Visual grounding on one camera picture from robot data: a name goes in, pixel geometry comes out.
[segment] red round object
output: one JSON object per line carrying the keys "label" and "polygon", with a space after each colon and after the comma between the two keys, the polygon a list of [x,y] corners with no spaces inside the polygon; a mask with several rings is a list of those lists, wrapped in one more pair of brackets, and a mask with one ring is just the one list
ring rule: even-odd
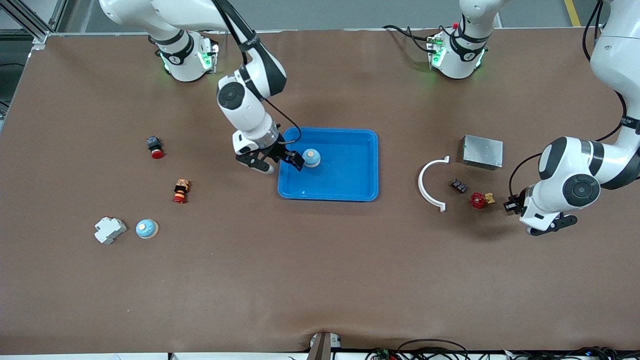
{"label": "red round object", "polygon": [[156,149],[156,150],[151,150],[151,157],[154,159],[162,159],[164,156],[164,153],[162,152],[162,150]]}
{"label": "red round object", "polygon": [[187,202],[186,198],[184,195],[182,194],[175,194],[173,196],[173,202],[177,202],[178,204],[184,204],[185,202]]}
{"label": "red round object", "polygon": [[482,193],[473,193],[471,195],[471,206],[476,209],[482,209],[484,205],[484,195]]}

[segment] gray metal block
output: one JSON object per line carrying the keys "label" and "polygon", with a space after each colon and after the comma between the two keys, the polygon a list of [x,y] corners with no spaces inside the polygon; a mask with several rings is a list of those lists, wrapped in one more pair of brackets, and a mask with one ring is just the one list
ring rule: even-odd
{"label": "gray metal block", "polygon": [[497,170],[502,167],[502,141],[465,135],[462,138],[462,161],[465,165]]}

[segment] metal frame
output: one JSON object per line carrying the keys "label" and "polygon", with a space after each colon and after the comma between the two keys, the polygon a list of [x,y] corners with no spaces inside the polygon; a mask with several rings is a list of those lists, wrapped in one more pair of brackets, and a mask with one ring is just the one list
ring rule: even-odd
{"label": "metal frame", "polygon": [[22,0],[0,0],[2,7],[23,29],[33,36],[34,41],[44,43],[47,35],[54,30],[42,20]]}

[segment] round black joint cap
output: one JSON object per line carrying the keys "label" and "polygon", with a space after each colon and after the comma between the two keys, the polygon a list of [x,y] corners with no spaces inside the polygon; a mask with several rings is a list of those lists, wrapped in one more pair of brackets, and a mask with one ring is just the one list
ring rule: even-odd
{"label": "round black joint cap", "polygon": [[229,83],[218,92],[218,102],[225,109],[235,110],[242,105],[244,86],[240,83]]}
{"label": "round black joint cap", "polygon": [[563,195],[571,206],[581,208],[596,201],[600,194],[600,185],[591,175],[579,174],[564,182]]}

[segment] red and yellow toy figure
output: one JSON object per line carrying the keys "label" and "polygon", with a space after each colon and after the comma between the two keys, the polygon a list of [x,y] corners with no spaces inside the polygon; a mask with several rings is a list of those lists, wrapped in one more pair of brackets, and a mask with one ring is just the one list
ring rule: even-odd
{"label": "red and yellow toy figure", "polygon": [[476,209],[482,209],[483,207],[493,204],[495,200],[493,199],[493,193],[473,193],[471,195],[471,206]]}
{"label": "red and yellow toy figure", "polygon": [[173,202],[177,202],[178,204],[184,204],[185,202],[187,202],[186,194],[188,191],[189,181],[185,179],[178,180],[178,182],[175,183],[175,188],[173,189],[173,192],[175,192],[175,195],[173,196]]}

